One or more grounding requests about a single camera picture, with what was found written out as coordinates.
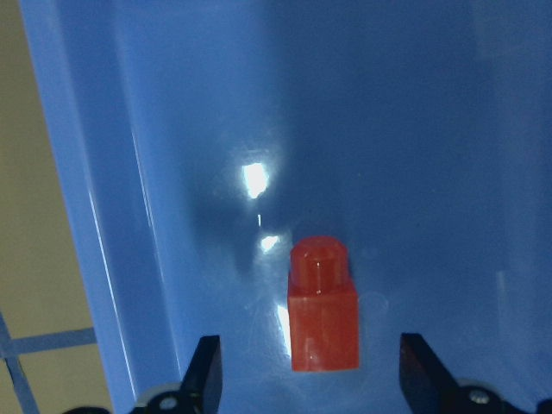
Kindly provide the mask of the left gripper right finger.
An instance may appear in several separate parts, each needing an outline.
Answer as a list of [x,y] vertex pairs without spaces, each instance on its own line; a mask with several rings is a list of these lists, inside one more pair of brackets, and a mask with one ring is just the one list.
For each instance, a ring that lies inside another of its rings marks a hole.
[[418,333],[400,336],[399,384],[411,412],[520,413],[484,386],[462,386]]

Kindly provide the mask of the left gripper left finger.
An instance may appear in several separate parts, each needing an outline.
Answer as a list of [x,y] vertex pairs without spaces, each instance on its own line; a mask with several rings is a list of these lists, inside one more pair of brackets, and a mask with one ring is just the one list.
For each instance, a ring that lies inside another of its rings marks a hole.
[[179,387],[157,392],[133,413],[218,413],[222,390],[220,336],[202,336]]

